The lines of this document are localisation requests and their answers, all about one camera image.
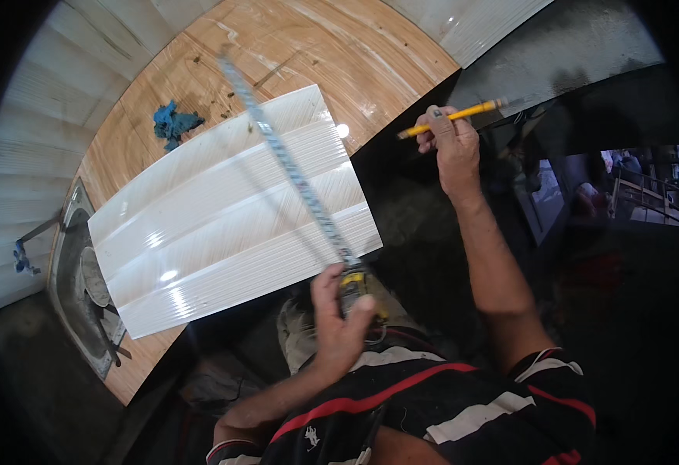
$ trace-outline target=man's left hand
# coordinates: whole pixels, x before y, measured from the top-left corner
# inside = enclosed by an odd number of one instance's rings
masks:
[[[339,314],[339,280],[344,265],[329,265],[311,283],[311,299],[316,309],[318,349],[312,367],[339,381],[355,365],[365,346],[365,335],[375,316],[375,300],[363,295],[353,305],[347,319]]]

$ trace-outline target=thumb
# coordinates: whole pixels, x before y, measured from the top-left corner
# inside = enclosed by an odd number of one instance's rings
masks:
[[[376,312],[376,299],[372,295],[363,295],[350,309],[347,317],[347,331],[353,336],[365,338],[365,333],[373,321]]]
[[[427,120],[430,131],[435,135],[437,148],[445,148],[456,143],[456,129],[437,105],[430,105],[427,109]]]

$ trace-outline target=hand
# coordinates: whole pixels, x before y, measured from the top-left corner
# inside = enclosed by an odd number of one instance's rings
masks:
[[[479,135],[465,119],[451,121],[447,115],[458,110],[431,105],[417,118],[417,126],[429,124],[430,131],[417,136],[420,153],[437,148],[440,184],[454,205],[468,202],[482,193],[479,183]]]
[[[365,347],[365,334],[375,316],[375,301],[363,295],[347,319],[339,314],[339,279],[344,265],[329,265],[311,283],[311,300],[316,309],[318,349],[312,367],[339,381],[355,365]]]

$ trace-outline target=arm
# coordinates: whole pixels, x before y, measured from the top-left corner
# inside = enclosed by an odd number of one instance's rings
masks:
[[[525,282],[479,183],[479,135],[466,121],[450,121],[453,107],[430,107],[418,124],[431,132],[418,136],[420,152],[437,148],[441,185],[453,203],[469,263],[471,289],[500,366],[509,372],[533,352],[552,348]]]
[[[316,310],[318,350],[310,366],[229,410],[215,424],[214,443],[246,439],[265,446],[279,423],[294,409],[339,381],[363,351],[374,311],[370,296],[355,303],[350,316],[339,316],[339,275],[343,266],[329,266],[311,284]]]

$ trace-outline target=shirt logo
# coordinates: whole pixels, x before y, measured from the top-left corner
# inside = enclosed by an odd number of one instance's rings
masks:
[[[306,452],[310,452],[318,444],[320,439],[316,436],[316,428],[309,426],[306,428],[306,435],[304,436],[309,442],[311,442],[311,449],[306,449]]]

